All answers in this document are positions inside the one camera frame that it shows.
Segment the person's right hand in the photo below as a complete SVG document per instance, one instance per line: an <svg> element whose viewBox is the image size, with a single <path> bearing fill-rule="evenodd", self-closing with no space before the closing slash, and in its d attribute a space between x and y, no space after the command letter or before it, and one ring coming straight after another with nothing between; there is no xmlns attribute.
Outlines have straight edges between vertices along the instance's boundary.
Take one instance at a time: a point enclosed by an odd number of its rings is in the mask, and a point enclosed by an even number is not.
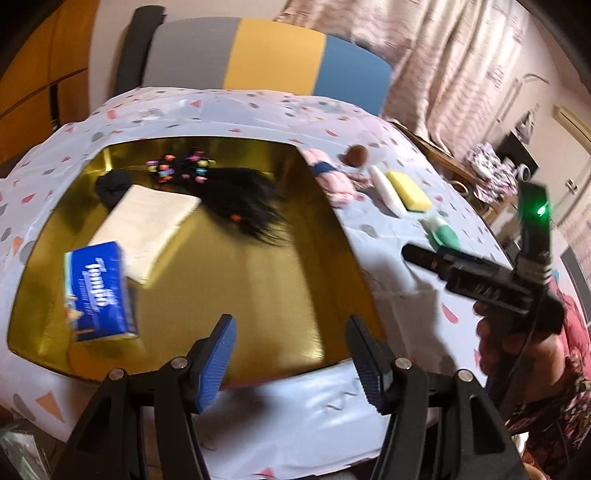
<svg viewBox="0 0 591 480"><path fill-rule="evenodd" d="M481 370L488 376L495 375L505 355L522 355L523 360L531 360L529 370L521 386L517 386L518 403L532 403L558 396L573 379L576 373L567 366L567 357L559 335L535 332L530 339L523 333L514 333L503 340L493 337L493 327L497 327L507 314L492 306L477 302L476 314L482 316L477 325L480 338L479 352Z"/></svg>

